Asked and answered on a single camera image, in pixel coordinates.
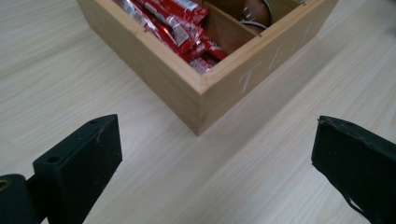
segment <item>wooden table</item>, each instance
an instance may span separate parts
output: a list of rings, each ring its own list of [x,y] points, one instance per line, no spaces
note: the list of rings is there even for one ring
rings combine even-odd
[[[116,113],[123,162],[85,223],[368,223],[311,164],[317,118],[396,142],[396,1],[340,0],[318,36],[201,136],[75,1],[0,0],[0,175]]]

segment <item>table surface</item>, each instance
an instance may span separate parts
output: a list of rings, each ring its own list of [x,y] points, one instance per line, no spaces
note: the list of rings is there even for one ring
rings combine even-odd
[[[0,172],[118,114],[123,162],[85,223],[368,223],[311,164],[317,118],[396,142],[396,1],[340,0],[319,34],[200,136],[76,1],[0,0]]]

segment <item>red candy wrapper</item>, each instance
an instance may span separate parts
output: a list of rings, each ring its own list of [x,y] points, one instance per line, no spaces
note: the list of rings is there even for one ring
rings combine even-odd
[[[165,44],[174,53],[181,56],[177,48],[176,40],[170,34],[168,28],[159,22],[154,16],[148,13],[138,4],[131,0],[116,0],[132,18],[139,22],[147,31],[155,35],[161,42]]]
[[[204,74],[209,71],[213,66],[218,63],[209,55],[204,54],[202,57],[199,57],[190,62],[190,66],[195,69],[195,71],[199,74]]]
[[[190,0],[113,0],[199,74],[228,54],[201,24],[208,9]]]
[[[209,14],[207,7],[190,0],[160,0],[161,5],[173,15],[200,26]]]
[[[173,10],[167,4],[170,1],[162,0],[135,0],[136,3],[143,6],[151,12],[158,20],[172,28],[173,38],[177,42],[180,53],[184,54],[189,51],[197,42],[200,41],[204,34],[204,29],[192,22],[184,21],[174,14]]]
[[[222,47],[220,47],[216,42],[209,39],[206,35],[203,38],[203,42],[206,44],[207,52],[213,57],[223,60],[228,56],[228,53],[224,51]]]

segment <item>wooden box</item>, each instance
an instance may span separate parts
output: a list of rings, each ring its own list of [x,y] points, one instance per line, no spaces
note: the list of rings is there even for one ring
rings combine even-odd
[[[315,36],[337,1],[268,0],[274,23],[257,35],[232,16],[230,5],[243,0],[204,1],[206,31],[231,54],[203,75],[112,0],[78,3],[91,28],[200,134]]]

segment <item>black robotic claw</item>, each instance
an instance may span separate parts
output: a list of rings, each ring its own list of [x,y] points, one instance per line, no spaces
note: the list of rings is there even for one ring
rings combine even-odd
[[[122,161],[117,115],[93,119],[33,162],[35,174],[0,176],[1,224],[80,224]]]
[[[351,122],[322,116],[312,162],[370,222],[396,223],[396,145]]]

